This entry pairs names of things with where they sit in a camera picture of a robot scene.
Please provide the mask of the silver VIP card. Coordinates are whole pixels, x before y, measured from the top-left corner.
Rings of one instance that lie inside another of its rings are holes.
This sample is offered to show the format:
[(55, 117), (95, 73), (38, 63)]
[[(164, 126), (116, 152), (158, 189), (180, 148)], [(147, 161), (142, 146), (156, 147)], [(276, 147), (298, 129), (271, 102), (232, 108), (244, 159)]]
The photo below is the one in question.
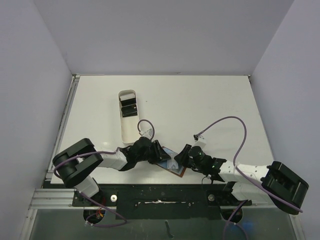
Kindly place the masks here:
[(170, 159), (166, 161), (166, 168), (170, 171), (178, 171), (180, 167), (176, 160)]

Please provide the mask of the brown leather card holder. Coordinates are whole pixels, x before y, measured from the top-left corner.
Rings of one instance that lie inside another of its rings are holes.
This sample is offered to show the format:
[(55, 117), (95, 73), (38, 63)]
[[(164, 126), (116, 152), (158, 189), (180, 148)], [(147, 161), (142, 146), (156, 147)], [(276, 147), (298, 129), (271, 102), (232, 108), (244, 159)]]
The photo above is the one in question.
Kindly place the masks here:
[(160, 168), (182, 178), (185, 171), (186, 171), (186, 167), (182, 166), (180, 163), (178, 163), (174, 157), (176, 157), (178, 154), (167, 148), (167, 147), (162, 147), (163, 150), (170, 156), (169, 160), (165, 160), (165, 161), (161, 161), (159, 163), (157, 163), (156, 165), (159, 166)]

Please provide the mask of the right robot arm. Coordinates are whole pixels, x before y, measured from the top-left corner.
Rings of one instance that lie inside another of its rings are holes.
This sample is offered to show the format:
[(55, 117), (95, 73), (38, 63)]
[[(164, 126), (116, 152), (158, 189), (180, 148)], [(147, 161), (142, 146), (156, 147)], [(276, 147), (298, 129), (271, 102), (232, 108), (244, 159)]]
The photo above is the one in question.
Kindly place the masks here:
[(279, 161), (270, 165), (236, 164), (207, 155), (199, 145), (185, 145), (174, 157), (184, 167), (199, 172), (211, 181), (233, 183), (222, 192), (230, 205), (242, 200), (271, 201), (280, 210), (298, 215), (309, 184)]

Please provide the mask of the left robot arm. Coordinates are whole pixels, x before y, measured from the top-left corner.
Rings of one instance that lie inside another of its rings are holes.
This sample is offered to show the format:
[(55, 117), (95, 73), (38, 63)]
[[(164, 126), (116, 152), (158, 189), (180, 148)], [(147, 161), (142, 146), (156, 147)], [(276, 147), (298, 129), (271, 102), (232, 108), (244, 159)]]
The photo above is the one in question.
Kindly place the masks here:
[(99, 185), (90, 176), (96, 168), (125, 172), (133, 169), (138, 162), (158, 164), (170, 159), (158, 140), (151, 141), (145, 136), (132, 145), (117, 147), (115, 151), (98, 151), (89, 138), (83, 138), (58, 153), (52, 163), (54, 175), (63, 181), (64, 186), (84, 194), (84, 200), (95, 206), (102, 199)]

